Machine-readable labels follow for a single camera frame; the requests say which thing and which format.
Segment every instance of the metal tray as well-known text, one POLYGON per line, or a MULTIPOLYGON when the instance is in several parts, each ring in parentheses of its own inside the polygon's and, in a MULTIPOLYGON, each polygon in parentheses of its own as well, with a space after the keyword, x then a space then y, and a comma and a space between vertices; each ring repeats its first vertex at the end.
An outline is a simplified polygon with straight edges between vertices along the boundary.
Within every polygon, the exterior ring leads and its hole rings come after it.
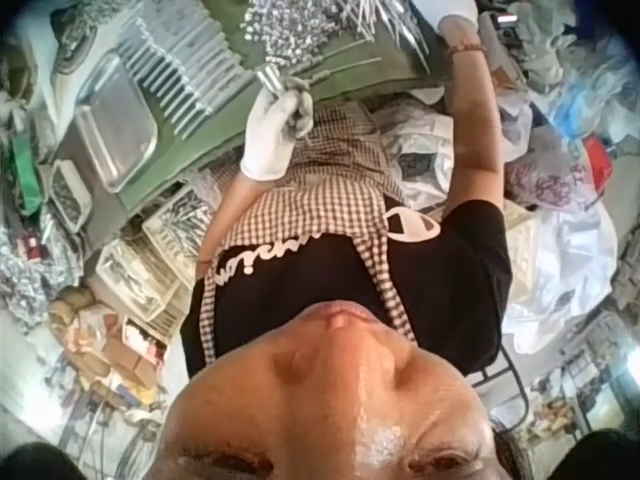
POLYGON ((75 122, 111 193, 135 175, 158 142, 158 125, 115 52, 104 56, 80 90, 75 122))

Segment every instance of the bracelet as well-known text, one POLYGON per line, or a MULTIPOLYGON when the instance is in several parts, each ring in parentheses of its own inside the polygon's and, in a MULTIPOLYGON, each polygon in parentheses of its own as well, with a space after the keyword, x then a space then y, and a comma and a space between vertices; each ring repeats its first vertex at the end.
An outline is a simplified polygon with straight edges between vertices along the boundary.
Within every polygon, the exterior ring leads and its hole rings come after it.
POLYGON ((447 49, 447 53, 449 55, 455 55, 456 53, 461 52, 482 52, 485 57, 487 56, 487 49, 484 48, 484 45, 479 43, 467 43, 464 45, 453 45, 447 49))

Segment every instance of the workbench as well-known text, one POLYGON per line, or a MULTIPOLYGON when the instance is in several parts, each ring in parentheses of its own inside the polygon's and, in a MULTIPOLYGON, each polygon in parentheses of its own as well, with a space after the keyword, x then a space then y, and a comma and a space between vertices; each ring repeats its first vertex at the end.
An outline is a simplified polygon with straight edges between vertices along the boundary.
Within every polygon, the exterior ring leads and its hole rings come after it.
MULTIPOLYGON (((238 0, 202 1, 212 12, 212 16, 222 24, 230 48, 242 57, 245 67, 254 69, 262 64, 262 47, 246 41, 244 32, 239 27, 244 18, 246 3, 238 0)), ((316 71, 374 57, 382 58, 376 63, 336 73, 314 86, 312 94, 316 108, 321 108, 321 104, 325 102, 365 98, 442 84, 448 70, 444 49, 428 25, 423 25, 423 30, 430 50, 429 74, 424 72, 413 52, 408 53, 406 49, 397 48, 394 39, 383 25, 378 25, 376 30, 374 42, 351 48, 302 75, 304 78, 316 71)), ((345 34, 329 42, 323 52, 331 52, 356 39, 351 34, 345 34)), ((122 227, 123 217, 131 218, 175 182, 181 174, 198 169, 241 144, 247 116, 259 89, 260 84, 256 78, 221 111, 208 118, 193 135, 182 140, 174 135, 172 125, 162 116, 157 99, 143 88, 145 98, 158 123, 158 146, 146 166, 115 196, 121 206, 121 211, 116 212, 118 221, 108 225, 109 212, 92 213, 86 225, 88 237, 94 236, 91 232, 99 232, 99 238, 90 242, 92 249, 99 248, 100 239, 106 241, 122 227)), ((94 203, 95 208, 100 209, 100 205, 94 203)))

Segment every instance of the white glove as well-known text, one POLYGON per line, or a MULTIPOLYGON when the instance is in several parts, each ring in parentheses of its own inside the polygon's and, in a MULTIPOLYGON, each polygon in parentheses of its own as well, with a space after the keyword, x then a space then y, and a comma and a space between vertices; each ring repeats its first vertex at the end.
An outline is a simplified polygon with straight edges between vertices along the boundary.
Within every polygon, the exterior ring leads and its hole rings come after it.
POLYGON ((440 22, 449 16, 465 18, 478 28, 478 7, 474 0, 413 0, 413 4, 438 33, 440 22))
POLYGON ((297 138, 313 127, 313 99, 309 86, 296 78, 283 78, 280 98, 263 88, 256 98, 245 133, 240 169, 259 182, 284 177, 297 138))

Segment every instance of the green table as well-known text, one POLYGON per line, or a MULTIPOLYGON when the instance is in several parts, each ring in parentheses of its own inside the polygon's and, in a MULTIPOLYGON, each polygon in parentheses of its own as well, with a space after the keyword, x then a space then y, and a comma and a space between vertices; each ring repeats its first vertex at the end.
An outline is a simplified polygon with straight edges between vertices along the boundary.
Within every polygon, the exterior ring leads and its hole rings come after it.
MULTIPOLYGON (((239 28, 246 4, 238 0, 203 0, 203 3, 223 25, 231 49, 242 56, 245 66, 255 68, 260 65, 264 58, 261 47, 247 42, 239 28)), ((377 28, 375 42, 359 45, 336 55, 302 76, 310 76, 317 70, 336 68, 359 60, 382 57, 380 62, 335 74, 316 85, 312 92, 316 103, 331 99, 363 98, 420 86, 436 86, 442 83, 445 72, 443 49, 432 30, 425 31, 425 38, 431 51, 429 75, 424 73, 417 57, 396 48, 392 37, 384 26, 380 25, 377 28)), ((324 51, 331 52, 353 41, 354 37, 344 35, 330 42, 324 51)), ((249 110, 259 88, 256 79, 225 108, 207 119, 185 141, 173 134, 171 124, 160 112, 157 99, 152 95, 146 95, 158 122, 159 142, 147 166, 118 194, 127 214, 135 214, 175 181, 180 173, 201 167, 227 149, 240 144, 243 141, 242 134, 249 110)))

